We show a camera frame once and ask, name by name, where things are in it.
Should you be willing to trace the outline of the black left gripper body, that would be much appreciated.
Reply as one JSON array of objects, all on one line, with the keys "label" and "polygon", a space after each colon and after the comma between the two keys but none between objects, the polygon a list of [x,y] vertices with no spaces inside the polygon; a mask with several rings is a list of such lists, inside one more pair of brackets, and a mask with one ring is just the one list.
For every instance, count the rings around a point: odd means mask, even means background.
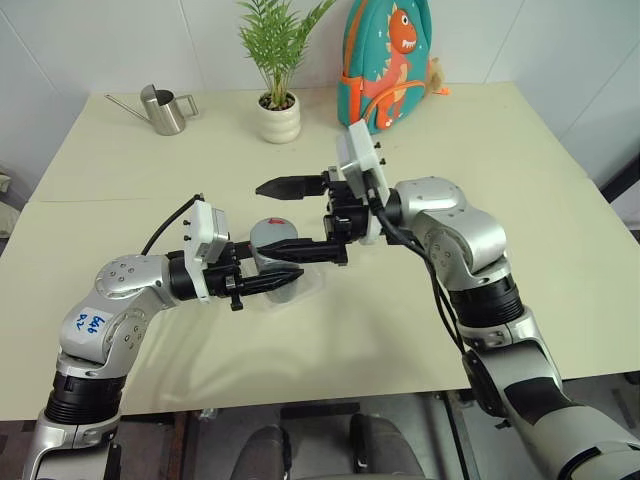
[{"label": "black left gripper body", "polygon": [[239,286],[242,283],[240,259],[233,242],[225,245],[215,262],[207,263],[203,274],[210,295],[230,298],[232,311],[240,311],[244,308],[239,293]]}]

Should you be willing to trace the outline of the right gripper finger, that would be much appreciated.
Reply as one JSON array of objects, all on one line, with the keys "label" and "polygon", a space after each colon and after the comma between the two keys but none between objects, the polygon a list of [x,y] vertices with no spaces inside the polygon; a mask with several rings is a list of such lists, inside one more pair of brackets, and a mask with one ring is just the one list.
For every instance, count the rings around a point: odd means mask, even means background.
[{"label": "right gripper finger", "polygon": [[282,176],[258,186],[255,193],[278,200],[301,200],[307,196],[322,196],[326,189],[323,175]]},{"label": "right gripper finger", "polygon": [[265,257],[296,264],[330,262],[346,265],[346,246],[334,241],[314,241],[310,238],[284,239],[261,246],[259,253]]}]

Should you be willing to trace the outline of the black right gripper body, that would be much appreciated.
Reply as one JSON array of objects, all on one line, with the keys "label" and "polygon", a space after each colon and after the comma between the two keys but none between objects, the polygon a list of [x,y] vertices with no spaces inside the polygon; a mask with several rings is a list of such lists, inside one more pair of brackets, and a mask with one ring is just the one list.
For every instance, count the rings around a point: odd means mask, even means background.
[{"label": "black right gripper body", "polygon": [[336,168],[323,173],[328,193],[327,214],[323,218],[326,239],[348,244],[362,240],[369,224],[369,209],[356,198],[345,180],[340,180]]}]

